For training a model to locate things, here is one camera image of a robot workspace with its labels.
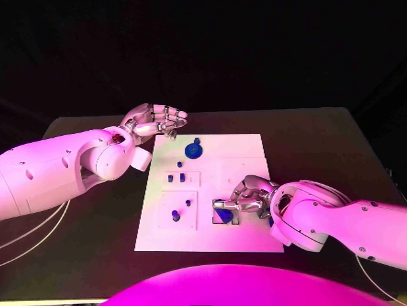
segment cable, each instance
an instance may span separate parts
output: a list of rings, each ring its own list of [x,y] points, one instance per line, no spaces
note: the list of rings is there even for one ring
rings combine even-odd
[[[377,283],[375,282],[375,280],[372,279],[372,277],[369,276],[369,274],[367,274],[367,272],[366,272],[366,269],[364,269],[364,267],[363,267],[363,265],[362,265],[362,262],[360,262],[360,257],[359,257],[359,255],[356,255],[356,256],[357,256],[357,260],[359,260],[359,264],[360,264],[362,270],[363,270],[363,272],[364,272],[364,274],[366,274],[369,280],[373,282],[373,284],[376,285],[376,287],[382,290],[383,294],[385,294],[392,300],[398,301],[402,305],[407,306],[407,304],[405,304],[402,301],[399,301],[399,300],[398,300],[398,299],[383,290],[383,288],[377,285]]]
[[[53,234],[54,230],[57,230],[57,227],[63,221],[63,218],[64,218],[64,215],[66,215],[66,212],[67,212],[67,209],[69,209],[69,205],[70,205],[70,200],[67,201],[67,205],[66,205],[66,209],[64,209],[64,212],[63,212],[63,215],[62,215],[62,218],[53,228],[53,230],[50,231],[50,233],[46,235],[44,239],[41,239],[41,241],[34,245],[34,247],[31,247],[31,249],[28,251],[25,251],[17,258],[11,259],[10,261],[7,261],[5,263],[0,264],[0,266],[5,266],[8,263],[14,262],[14,260],[20,259],[27,253],[30,253],[37,247],[38,245],[47,240],[49,236]]]
[[[24,239],[30,234],[33,234],[49,222],[49,220],[51,220],[51,218],[54,218],[54,216],[57,215],[57,213],[62,211],[62,208],[64,207],[64,204],[67,202],[64,202],[60,206],[60,208],[56,210],[56,212],[53,213],[53,215],[44,220],[44,222],[33,229],[30,230],[23,236],[20,236],[17,239],[14,239],[12,241],[10,241],[7,244],[0,245],[0,249],[4,249],[4,247],[7,247],[8,245],[14,244],[20,239]]]

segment blue knob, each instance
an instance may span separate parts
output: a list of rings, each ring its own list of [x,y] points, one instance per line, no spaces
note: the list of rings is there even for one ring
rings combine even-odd
[[[204,152],[204,149],[201,147],[201,140],[197,138],[194,139],[194,143],[187,145],[186,155],[188,158],[196,159],[201,157],[203,152]]]
[[[181,220],[181,215],[178,214],[177,210],[174,210],[173,215],[174,215],[174,220],[178,222]]]

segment wire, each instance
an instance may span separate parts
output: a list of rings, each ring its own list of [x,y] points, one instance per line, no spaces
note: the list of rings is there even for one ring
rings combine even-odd
[[[383,294],[385,294],[392,300],[398,301],[402,305],[407,306],[407,304],[405,304],[402,301],[399,301],[399,300],[398,300],[398,299],[383,290],[383,288],[377,285],[376,281],[372,279],[372,277],[369,276],[369,274],[367,274],[367,272],[366,272],[366,269],[364,269],[364,267],[363,267],[363,265],[362,265],[362,262],[360,262],[360,257],[359,257],[359,255],[356,255],[356,256],[357,256],[357,260],[359,260],[359,264],[360,264],[362,270],[363,270],[363,272],[364,272],[364,274],[366,274],[369,280],[373,282],[373,284],[376,285],[376,287],[382,290]]]
[[[8,263],[14,262],[14,260],[20,259],[27,253],[30,253],[37,247],[38,245],[47,240],[49,236],[53,234],[54,230],[57,230],[57,227],[63,221],[63,218],[64,218],[64,215],[66,215],[66,212],[67,212],[67,209],[69,209],[69,205],[70,205],[70,200],[67,201],[67,205],[66,205],[66,209],[64,209],[64,212],[63,212],[63,215],[62,215],[62,218],[53,228],[53,230],[50,231],[50,233],[46,235],[44,239],[41,239],[41,241],[34,245],[34,247],[31,247],[31,249],[28,251],[25,251],[17,258],[11,259],[10,261],[7,261],[5,263],[0,264],[0,266],[5,266]]]
[[[60,206],[60,208],[56,210],[56,212],[53,213],[53,215],[44,220],[44,222],[33,229],[30,230],[23,236],[20,236],[17,239],[14,239],[12,241],[10,241],[7,244],[0,245],[0,249],[4,249],[4,247],[7,247],[8,245],[14,244],[20,239],[24,239],[30,234],[33,234],[49,222],[49,220],[51,220],[51,218],[54,218],[54,216],[57,215],[57,213],[62,211],[62,208],[64,207],[64,204],[67,202],[64,202]]]

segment robotic hand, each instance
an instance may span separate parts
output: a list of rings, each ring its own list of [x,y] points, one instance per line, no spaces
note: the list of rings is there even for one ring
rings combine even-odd
[[[320,252],[331,235],[360,257],[407,270],[407,207],[353,202],[321,183],[302,180],[279,186],[255,175],[246,176],[230,200],[213,206],[272,217],[271,234],[287,246]]]
[[[142,104],[119,126],[21,145],[0,155],[0,220],[47,210],[132,166],[147,170],[152,155],[138,145],[158,133],[177,138],[187,112]]]

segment black background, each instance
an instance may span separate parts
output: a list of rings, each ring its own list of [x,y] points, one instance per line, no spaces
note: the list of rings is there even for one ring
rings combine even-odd
[[[407,196],[407,1],[0,1],[0,153],[145,102],[344,106]]]

